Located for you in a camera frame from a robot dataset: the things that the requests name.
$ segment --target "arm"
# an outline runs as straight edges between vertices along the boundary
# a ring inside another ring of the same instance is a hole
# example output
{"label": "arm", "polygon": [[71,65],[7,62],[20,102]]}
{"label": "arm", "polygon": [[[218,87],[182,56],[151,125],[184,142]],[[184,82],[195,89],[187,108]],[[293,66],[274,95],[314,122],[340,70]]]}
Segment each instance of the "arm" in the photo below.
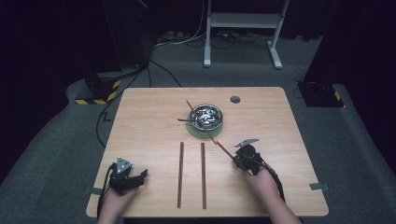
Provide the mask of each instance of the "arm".
{"label": "arm", "polygon": [[98,224],[113,224],[129,205],[132,198],[136,195],[138,188],[131,189],[124,195],[119,195],[114,189],[110,188],[105,194],[102,211],[98,219]]}
{"label": "arm", "polygon": [[251,186],[253,192],[262,202],[262,206],[268,212],[272,223],[299,223],[301,221],[279,197],[276,183],[266,169],[261,169],[257,175],[251,175],[242,171],[245,179]]}

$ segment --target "metal stand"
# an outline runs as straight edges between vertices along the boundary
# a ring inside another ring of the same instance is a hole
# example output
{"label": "metal stand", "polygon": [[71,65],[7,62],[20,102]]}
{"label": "metal stand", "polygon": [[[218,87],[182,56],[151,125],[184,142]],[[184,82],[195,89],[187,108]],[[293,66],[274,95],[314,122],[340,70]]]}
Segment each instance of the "metal stand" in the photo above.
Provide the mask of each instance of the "metal stand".
{"label": "metal stand", "polygon": [[282,68],[276,51],[276,42],[280,29],[285,19],[286,10],[290,0],[285,0],[279,14],[248,14],[248,13],[218,13],[212,12],[212,1],[208,0],[206,21],[206,42],[204,67],[210,66],[210,29],[212,27],[237,27],[237,28],[270,28],[275,29],[274,38],[268,41],[268,48],[276,69]]}

